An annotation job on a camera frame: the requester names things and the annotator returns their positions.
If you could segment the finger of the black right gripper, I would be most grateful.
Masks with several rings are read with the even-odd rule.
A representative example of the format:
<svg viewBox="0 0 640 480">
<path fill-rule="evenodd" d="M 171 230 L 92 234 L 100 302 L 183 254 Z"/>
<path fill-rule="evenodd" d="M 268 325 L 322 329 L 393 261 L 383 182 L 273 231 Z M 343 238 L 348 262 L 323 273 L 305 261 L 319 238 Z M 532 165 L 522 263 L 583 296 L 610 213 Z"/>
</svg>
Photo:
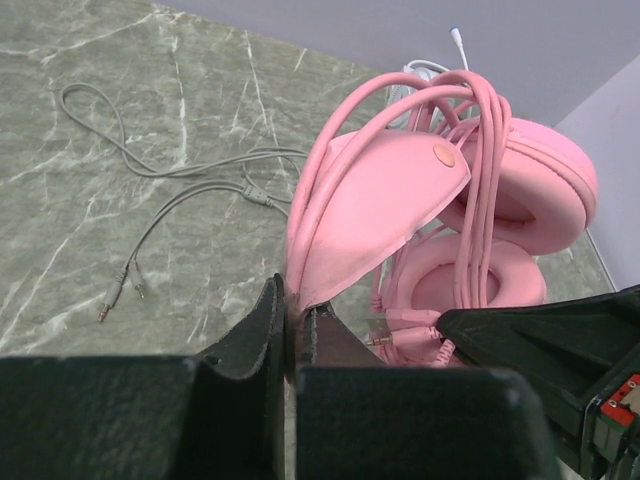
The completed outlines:
<svg viewBox="0 0 640 480">
<path fill-rule="evenodd" d="M 451 310 L 437 327 L 473 364 L 512 369 L 549 415 L 577 415 L 639 370 L 639 289 L 538 307 Z"/>
</svg>

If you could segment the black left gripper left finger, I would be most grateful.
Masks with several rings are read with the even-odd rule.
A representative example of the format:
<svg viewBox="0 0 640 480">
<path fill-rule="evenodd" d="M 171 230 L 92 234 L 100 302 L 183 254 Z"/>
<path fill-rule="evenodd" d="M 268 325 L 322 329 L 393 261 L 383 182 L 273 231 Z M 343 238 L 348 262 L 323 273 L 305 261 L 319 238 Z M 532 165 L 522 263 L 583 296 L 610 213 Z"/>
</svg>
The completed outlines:
<svg viewBox="0 0 640 480">
<path fill-rule="evenodd" d="M 195 355 L 1 361 L 5 479 L 281 479 L 283 285 Z"/>
</svg>

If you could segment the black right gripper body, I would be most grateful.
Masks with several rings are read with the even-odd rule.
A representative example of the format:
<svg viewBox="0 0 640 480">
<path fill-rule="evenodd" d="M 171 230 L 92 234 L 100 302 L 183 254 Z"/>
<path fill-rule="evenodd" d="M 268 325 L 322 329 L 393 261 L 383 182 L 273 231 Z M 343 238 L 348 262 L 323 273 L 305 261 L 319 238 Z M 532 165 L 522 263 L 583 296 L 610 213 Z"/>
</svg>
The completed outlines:
<svg viewBox="0 0 640 480">
<path fill-rule="evenodd" d="M 560 459 L 583 479 L 639 477 L 639 371 L 544 376 L 544 410 Z"/>
</svg>

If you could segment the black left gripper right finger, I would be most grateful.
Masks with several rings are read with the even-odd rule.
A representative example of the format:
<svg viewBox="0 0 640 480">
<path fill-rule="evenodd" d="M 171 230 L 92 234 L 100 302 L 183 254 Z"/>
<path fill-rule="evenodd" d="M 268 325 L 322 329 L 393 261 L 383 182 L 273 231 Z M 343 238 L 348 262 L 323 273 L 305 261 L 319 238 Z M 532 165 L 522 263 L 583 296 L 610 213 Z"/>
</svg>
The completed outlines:
<svg viewBox="0 0 640 480">
<path fill-rule="evenodd" d="M 541 402 L 512 371 L 383 364 L 328 307 L 296 332 L 300 479 L 557 479 Z"/>
</svg>

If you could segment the pink headphones with cable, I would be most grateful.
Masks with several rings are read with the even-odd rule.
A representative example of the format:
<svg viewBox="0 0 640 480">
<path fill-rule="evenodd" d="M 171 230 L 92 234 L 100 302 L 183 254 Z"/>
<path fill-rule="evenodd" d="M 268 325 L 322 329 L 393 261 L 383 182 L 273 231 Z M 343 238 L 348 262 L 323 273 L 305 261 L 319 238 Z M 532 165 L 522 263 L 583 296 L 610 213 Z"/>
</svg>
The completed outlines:
<svg viewBox="0 0 640 480">
<path fill-rule="evenodd" d="M 543 304 L 536 258 L 571 246 L 598 200 L 585 152 L 514 117 L 481 75 L 367 81 L 321 130 L 292 200 L 290 362 L 311 352 L 311 312 L 371 275 L 371 307 L 387 326 L 371 339 L 375 360 L 456 366 L 438 318 L 456 308 Z"/>
</svg>

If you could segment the white headphones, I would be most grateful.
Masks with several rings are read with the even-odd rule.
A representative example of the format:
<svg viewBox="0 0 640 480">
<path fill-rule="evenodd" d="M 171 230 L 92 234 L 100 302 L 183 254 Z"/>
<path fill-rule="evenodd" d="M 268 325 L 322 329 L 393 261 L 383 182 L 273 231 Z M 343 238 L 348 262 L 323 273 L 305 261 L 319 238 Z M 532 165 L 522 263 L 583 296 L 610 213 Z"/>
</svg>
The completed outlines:
<svg viewBox="0 0 640 480">
<path fill-rule="evenodd" d="M 462 67 L 464 70 L 469 70 L 469 63 L 464 48 L 464 43 L 460 30 L 457 27 L 450 29 L 451 38 L 458 50 Z M 436 62 L 425 59 L 414 59 L 403 66 L 402 72 L 412 74 L 423 80 L 431 81 L 434 77 L 446 73 L 449 68 L 438 64 Z M 406 98 L 415 91 L 413 87 L 406 85 L 392 85 L 387 88 L 386 92 L 386 106 L 391 106 L 403 98 Z M 434 110 L 429 130 L 432 131 L 438 126 L 440 120 L 443 118 L 442 112 L 439 109 Z M 389 124 L 390 129 L 405 129 L 409 124 L 410 113 L 406 112 L 403 115 L 397 117 Z"/>
</svg>

